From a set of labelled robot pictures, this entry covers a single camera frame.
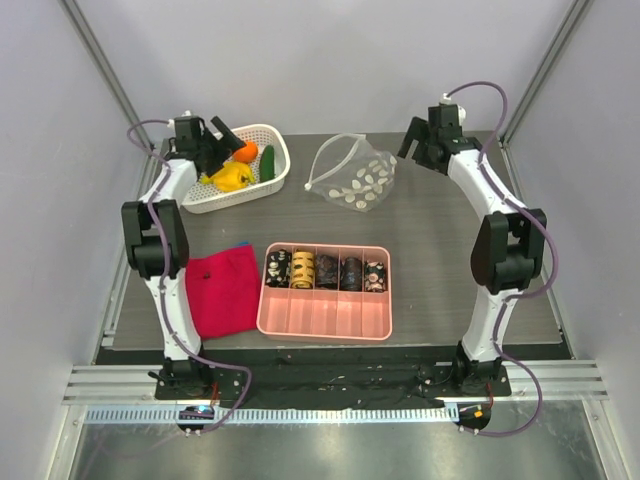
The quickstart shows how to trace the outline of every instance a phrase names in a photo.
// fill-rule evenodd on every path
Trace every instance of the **yellow bell pepper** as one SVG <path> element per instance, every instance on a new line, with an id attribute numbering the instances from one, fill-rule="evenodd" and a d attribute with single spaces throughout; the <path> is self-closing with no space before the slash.
<path id="1" fill-rule="evenodd" d="M 200 183 L 213 183 L 222 192 L 241 190 L 255 181 L 251 167 L 241 162 L 227 162 L 211 177 L 203 175 L 200 179 Z"/>

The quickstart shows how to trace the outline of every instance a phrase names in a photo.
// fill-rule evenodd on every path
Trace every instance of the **patterned cylinder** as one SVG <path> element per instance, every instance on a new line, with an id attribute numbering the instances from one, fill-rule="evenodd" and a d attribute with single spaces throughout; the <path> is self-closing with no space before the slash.
<path id="1" fill-rule="evenodd" d="M 316 255 L 316 288 L 338 289 L 338 259 L 331 255 Z"/>
<path id="2" fill-rule="evenodd" d="M 382 262 L 367 262 L 364 267 L 365 292 L 384 292 L 387 284 L 387 271 Z"/>
<path id="3" fill-rule="evenodd" d="M 289 288 L 291 253 L 286 250 L 271 252 L 267 257 L 266 284 L 274 288 Z"/>
<path id="4" fill-rule="evenodd" d="M 347 257 L 342 262 L 340 290 L 347 292 L 362 291 L 362 261 L 356 257 Z"/>
<path id="5" fill-rule="evenodd" d="M 291 262 L 291 288 L 313 288 L 314 257 L 311 252 L 295 252 Z"/>

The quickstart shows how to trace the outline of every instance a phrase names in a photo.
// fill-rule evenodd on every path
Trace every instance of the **plastic basket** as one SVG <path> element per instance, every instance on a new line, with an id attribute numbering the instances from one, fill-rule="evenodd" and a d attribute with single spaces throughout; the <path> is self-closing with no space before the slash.
<path id="1" fill-rule="evenodd" d="M 252 141 L 258 146 L 258 159 L 251 162 L 251 170 L 256 179 L 260 178 L 260 158 L 267 145 L 273 145 L 275 151 L 275 173 L 276 177 L 264 183 L 256 183 L 242 190 L 224 193 L 218 190 L 215 185 L 203 185 L 196 183 L 187 194 L 187 198 L 182 202 L 182 206 L 191 213 L 206 213 L 221 208 L 231 207 L 240 203 L 249 202 L 256 198 L 266 197 L 276 193 L 284 185 L 284 178 L 291 168 L 289 151 L 282 139 L 280 132 L 270 125 L 248 125 L 246 127 L 234 128 L 239 138 L 245 141 Z"/>

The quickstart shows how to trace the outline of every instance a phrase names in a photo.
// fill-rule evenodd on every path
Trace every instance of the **pink tray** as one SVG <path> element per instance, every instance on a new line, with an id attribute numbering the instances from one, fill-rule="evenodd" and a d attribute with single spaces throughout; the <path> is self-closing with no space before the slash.
<path id="1" fill-rule="evenodd" d="M 339 290 L 296 290 L 265 285 L 267 261 L 258 306 L 258 330 L 275 340 L 318 343 L 372 344 L 389 338 L 391 324 L 391 257 L 381 247 L 274 243 L 269 253 L 284 248 L 344 259 L 358 257 L 382 262 L 387 269 L 387 291 L 383 293 Z"/>

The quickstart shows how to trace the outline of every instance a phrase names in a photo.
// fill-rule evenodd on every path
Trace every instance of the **red cloth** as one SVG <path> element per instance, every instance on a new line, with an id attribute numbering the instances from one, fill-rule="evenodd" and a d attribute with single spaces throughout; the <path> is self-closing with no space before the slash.
<path id="1" fill-rule="evenodd" d="M 256 328 L 260 284 L 251 245 L 190 259 L 187 298 L 198 334 L 215 338 Z"/>

